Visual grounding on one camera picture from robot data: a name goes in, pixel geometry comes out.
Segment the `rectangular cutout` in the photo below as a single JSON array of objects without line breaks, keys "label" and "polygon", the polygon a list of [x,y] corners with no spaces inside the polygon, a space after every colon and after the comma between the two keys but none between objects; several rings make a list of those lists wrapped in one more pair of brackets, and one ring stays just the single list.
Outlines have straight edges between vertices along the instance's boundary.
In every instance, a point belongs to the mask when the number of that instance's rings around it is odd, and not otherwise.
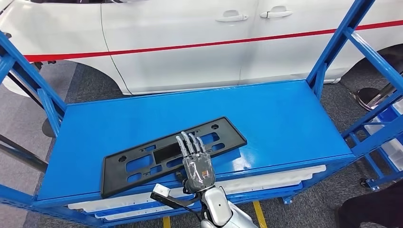
[{"label": "rectangular cutout", "polygon": [[170,144],[163,148],[154,151],[154,158],[156,164],[161,164],[161,162],[181,154],[181,148],[178,143]]},{"label": "rectangular cutout", "polygon": [[138,172],[136,174],[133,174],[133,175],[129,176],[127,178],[127,182],[129,182],[129,183],[135,182],[135,181],[138,181],[140,178],[141,178],[141,173]]},{"label": "rectangular cutout", "polygon": [[155,145],[152,145],[152,146],[149,146],[149,147],[146,147],[146,148],[144,148],[144,150],[145,151],[152,151],[152,150],[155,150],[157,147],[155,146]]},{"label": "rectangular cutout", "polygon": [[212,149],[213,151],[217,151],[217,150],[221,150],[221,149],[224,148],[224,147],[225,147],[225,145],[221,142],[221,143],[219,143],[219,144],[216,144],[216,145],[212,146],[211,149]]},{"label": "rectangular cutout", "polygon": [[172,161],[169,161],[169,162],[166,163],[166,167],[170,168],[170,167],[180,165],[180,164],[182,164],[182,160],[183,160],[183,157],[180,157],[180,158],[174,159]]},{"label": "rectangular cutout", "polygon": [[161,166],[161,165],[157,165],[157,166],[152,167],[152,168],[150,169],[150,174],[153,175],[153,174],[155,174],[155,173],[161,172],[162,170],[163,170],[162,166]]},{"label": "rectangular cutout", "polygon": [[207,134],[207,135],[203,135],[200,138],[201,138],[201,140],[203,140],[204,145],[207,145],[207,144],[210,144],[212,142],[220,140],[220,137],[215,132],[212,132],[212,133]]},{"label": "rectangular cutout", "polygon": [[148,154],[146,156],[143,156],[135,160],[131,160],[128,163],[126,163],[126,172],[132,172],[147,167],[152,163],[153,163],[153,157],[150,154]]}]

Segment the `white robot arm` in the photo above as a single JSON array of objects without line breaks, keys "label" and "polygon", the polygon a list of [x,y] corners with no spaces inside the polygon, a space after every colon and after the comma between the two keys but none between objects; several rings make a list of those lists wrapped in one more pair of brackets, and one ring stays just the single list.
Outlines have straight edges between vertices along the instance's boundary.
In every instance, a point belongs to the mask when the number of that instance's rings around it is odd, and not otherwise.
[{"label": "white robot arm", "polygon": [[214,169],[201,138],[185,132],[181,134],[186,146],[180,136],[176,136],[176,140],[181,148],[188,177],[182,180],[182,184],[184,192],[195,193],[195,197],[189,201],[177,200],[169,196],[169,188],[156,184],[151,198],[174,209],[188,209],[187,206],[200,201],[203,218],[201,228],[257,228],[249,215],[227,200],[223,189],[214,186]]}]

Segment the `car body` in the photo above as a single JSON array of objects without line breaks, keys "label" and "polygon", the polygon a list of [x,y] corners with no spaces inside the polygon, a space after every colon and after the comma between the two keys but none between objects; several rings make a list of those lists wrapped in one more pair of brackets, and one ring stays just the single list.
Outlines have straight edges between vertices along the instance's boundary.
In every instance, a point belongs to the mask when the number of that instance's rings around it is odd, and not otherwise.
[{"label": "car body", "polygon": [[[306,78],[353,0],[1,0],[0,30],[31,62],[66,59],[125,95]],[[403,0],[358,27],[376,50],[403,43]],[[337,82],[362,54],[347,43]]]}]

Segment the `blue cart shelf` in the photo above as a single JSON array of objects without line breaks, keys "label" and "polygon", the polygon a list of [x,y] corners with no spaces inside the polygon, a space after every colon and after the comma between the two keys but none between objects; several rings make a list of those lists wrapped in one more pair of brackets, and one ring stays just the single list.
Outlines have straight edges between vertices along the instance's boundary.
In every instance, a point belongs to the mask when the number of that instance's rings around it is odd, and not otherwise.
[{"label": "blue cart shelf", "polygon": [[[368,137],[379,129],[382,129],[384,124],[387,124],[394,119],[398,118],[402,114],[401,104],[403,100],[400,99],[398,102],[390,105],[385,110],[383,110],[380,114],[378,114],[373,120],[369,121],[365,124],[364,128],[362,128],[365,135]],[[381,147],[379,147],[376,151],[381,155],[381,158],[385,161],[385,163],[389,167],[389,171],[391,174],[385,175],[384,172],[378,167],[376,162],[372,159],[370,154],[366,154],[365,158],[368,163],[372,166],[375,171],[378,179],[374,180],[372,178],[361,178],[361,184],[364,187],[369,187],[373,191],[379,190],[379,185],[390,182],[396,179],[403,177],[403,134],[398,135],[395,139],[392,139],[389,142],[384,143]]]},{"label": "blue cart shelf", "polygon": [[[93,227],[112,227],[185,213],[181,209],[156,210],[154,213],[107,220],[102,216],[157,208],[161,204],[145,202],[83,213],[64,206],[101,200],[101,168],[106,155],[226,116],[245,136],[248,144],[213,159],[217,181],[251,180],[252,177],[266,177],[296,169],[326,167],[326,170],[314,173],[312,178],[292,186],[228,194],[229,200],[234,203],[277,197],[282,197],[286,204],[290,203],[293,196],[403,132],[403,117],[399,116],[383,123],[385,126],[381,130],[361,142],[355,135],[366,124],[373,124],[370,121],[399,99],[403,92],[401,76],[354,32],[373,2],[356,0],[353,3],[306,80],[79,104],[65,104],[1,34],[0,79],[13,70],[39,97],[57,139],[38,195],[30,196],[0,185],[0,202]],[[383,73],[397,92],[340,134],[319,99],[326,69],[347,40]],[[182,105],[196,100],[204,102],[204,110],[183,115]],[[348,137],[356,142],[353,148],[345,142]],[[169,188],[181,186],[171,174],[118,194],[111,200],[147,194],[155,183]]]}]

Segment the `person's leg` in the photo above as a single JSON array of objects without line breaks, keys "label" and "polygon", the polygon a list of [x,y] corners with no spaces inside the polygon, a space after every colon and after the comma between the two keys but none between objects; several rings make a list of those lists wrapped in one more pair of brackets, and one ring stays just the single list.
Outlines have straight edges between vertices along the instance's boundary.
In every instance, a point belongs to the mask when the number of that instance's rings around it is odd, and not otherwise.
[{"label": "person's leg", "polygon": [[402,183],[344,202],[338,210],[340,228],[358,228],[362,222],[373,222],[388,228],[403,226]]}]

